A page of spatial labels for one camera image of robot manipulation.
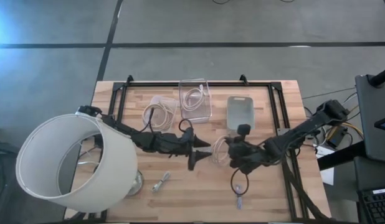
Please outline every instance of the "lamp shade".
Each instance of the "lamp shade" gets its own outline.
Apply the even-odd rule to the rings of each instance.
[[[59,189],[62,161],[81,140],[95,134],[103,138],[103,154],[86,183],[67,194]],[[16,177],[33,197],[79,212],[101,212],[123,199],[137,173],[135,145],[128,136],[84,114],[52,118],[37,127],[19,151]]]

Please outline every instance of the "black metal frame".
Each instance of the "black metal frame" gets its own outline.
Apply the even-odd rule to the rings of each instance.
[[[123,109],[125,107],[126,91],[127,91],[128,87],[164,87],[164,86],[178,87],[178,85],[179,85],[179,82],[133,82],[133,81],[134,81],[134,79],[130,75],[126,82],[115,82],[113,84],[108,114],[113,114],[113,112],[115,110],[116,97],[118,95],[118,92],[121,91],[120,105],[119,105],[118,114],[117,114],[117,118],[116,118],[116,120],[118,122],[121,122],[121,119],[122,119]],[[248,82],[245,75],[241,75],[239,78],[239,81],[236,81],[236,82],[208,81],[208,85],[210,87],[214,87],[214,86],[266,87],[269,91],[269,98],[270,98],[270,105],[272,107],[274,128],[275,128],[275,132],[277,133],[277,129],[280,128],[280,121],[278,118],[277,105],[276,105],[275,96],[274,96],[274,91],[276,91],[278,94],[278,97],[280,98],[280,108],[281,108],[281,112],[282,112],[284,128],[290,128],[290,123],[289,123],[289,118],[288,118],[288,113],[287,113],[287,106],[285,104],[285,99],[284,99],[283,91],[282,91],[282,85],[280,82]],[[295,153],[295,150],[290,151],[290,155],[291,155],[290,159],[291,159],[291,163],[292,163],[293,173],[294,173],[295,177],[297,178],[298,183],[302,186],[302,179],[300,177],[298,159],[297,159],[297,155]],[[284,168],[285,168],[285,166],[288,167],[287,162],[283,161],[282,166]],[[285,175],[284,175],[284,182],[285,182],[285,190],[287,192],[287,199],[288,199],[288,206],[289,206],[289,210],[290,210],[291,220],[294,220],[297,218],[297,211],[295,208],[295,201],[294,201],[293,194],[292,194],[291,184],[285,178]],[[298,196],[298,198],[300,201],[302,218],[309,218],[307,206],[305,205],[305,203],[303,202],[303,200],[300,196]]]

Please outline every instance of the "clear plastic container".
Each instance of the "clear plastic container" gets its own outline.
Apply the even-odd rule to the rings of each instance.
[[[179,82],[181,117],[192,123],[205,123],[212,116],[211,93],[203,78]]]
[[[174,120],[174,115],[178,107],[178,101],[163,96],[154,96],[143,112],[143,124],[147,125],[150,119],[151,108],[154,108],[151,126],[153,131],[168,132]]]

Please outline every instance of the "concrete floor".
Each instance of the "concrete floor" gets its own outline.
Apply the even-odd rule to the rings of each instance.
[[[0,44],[107,41],[116,0],[0,0]],[[114,43],[385,41],[382,0],[125,0]],[[104,49],[0,49],[0,139],[21,146],[49,118],[90,104]],[[385,69],[385,47],[111,49],[104,80],[298,80],[302,97],[354,86],[354,76]],[[354,90],[303,100],[314,110]],[[361,127],[360,118],[351,121]],[[357,220],[353,170],[336,169],[326,187],[331,212]],[[64,208],[26,195],[8,178],[1,223],[62,219]]]

